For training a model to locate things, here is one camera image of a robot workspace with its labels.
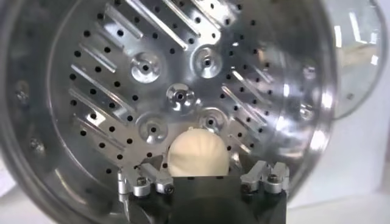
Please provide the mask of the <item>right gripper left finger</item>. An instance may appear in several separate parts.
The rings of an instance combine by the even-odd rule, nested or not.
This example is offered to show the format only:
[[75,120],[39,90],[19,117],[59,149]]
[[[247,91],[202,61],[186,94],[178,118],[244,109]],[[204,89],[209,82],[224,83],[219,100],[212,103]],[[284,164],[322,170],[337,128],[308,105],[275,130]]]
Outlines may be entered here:
[[137,166],[124,166],[118,170],[118,193],[127,195],[132,193],[136,197],[145,197],[154,191],[159,194],[170,195],[174,192],[174,180],[166,172],[157,170],[150,163]]

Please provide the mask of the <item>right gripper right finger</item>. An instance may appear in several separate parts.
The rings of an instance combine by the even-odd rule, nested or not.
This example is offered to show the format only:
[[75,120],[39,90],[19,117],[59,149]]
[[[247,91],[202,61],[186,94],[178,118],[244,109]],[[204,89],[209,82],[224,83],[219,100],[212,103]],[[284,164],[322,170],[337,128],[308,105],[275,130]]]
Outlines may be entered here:
[[250,194],[260,189],[269,194],[279,194],[289,186],[289,168],[286,164],[277,162],[274,165],[266,161],[257,161],[252,168],[240,176],[241,191]]

